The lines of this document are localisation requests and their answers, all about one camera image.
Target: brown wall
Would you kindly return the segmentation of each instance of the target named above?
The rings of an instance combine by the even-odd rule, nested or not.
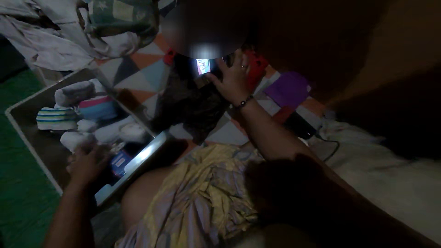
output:
[[[439,0],[259,0],[258,49],[335,103],[441,61]]]

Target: pile of clothes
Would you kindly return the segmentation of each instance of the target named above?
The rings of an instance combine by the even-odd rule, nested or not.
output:
[[[3,0],[0,33],[28,63],[74,71],[136,52],[159,31],[153,0]]]
[[[94,141],[111,145],[148,141],[147,131],[119,108],[97,79],[58,89],[55,102],[53,108],[38,112],[37,127],[63,133],[60,142],[72,153],[78,145]]]

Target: beaded bracelet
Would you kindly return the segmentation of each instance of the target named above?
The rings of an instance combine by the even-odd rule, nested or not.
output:
[[[239,106],[236,107],[236,109],[240,109],[240,108],[242,108],[243,106],[245,106],[245,104],[247,104],[247,102],[248,102],[249,100],[251,100],[251,99],[253,99],[253,98],[254,98],[253,95],[250,95],[250,96],[247,97],[245,100],[241,101],[240,104],[239,104]]]

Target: white cloth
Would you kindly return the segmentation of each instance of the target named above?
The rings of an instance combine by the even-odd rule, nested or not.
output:
[[[110,144],[115,142],[119,138],[120,127],[134,121],[135,120],[133,119],[133,117],[129,116],[123,120],[99,128],[93,134],[95,135],[97,141],[101,142],[102,144]]]
[[[0,14],[39,18],[31,7],[33,4],[32,1],[28,0],[1,0]]]
[[[441,163],[409,161],[379,144],[379,138],[347,123],[323,120],[320,136],[340,142],[326,162],[356,191],[394,218],[441,244]],[[323,159],[334,142],[309,140]]]
[[[71,153],[74,153],[77,146],[93,142],[93,140],[93,134],[91,133],[65,132],[61,136],[60,142],[69,149]]]
[[[88,133],[94,132],[98,127],[98,124],[92,120],[80,120],[77,122],[77,125],[79,132],[88,132]]]
[[[93,57],[53,29],[43,29],[0,15],[0,33],[34,65],[55,71],[78,70]]]

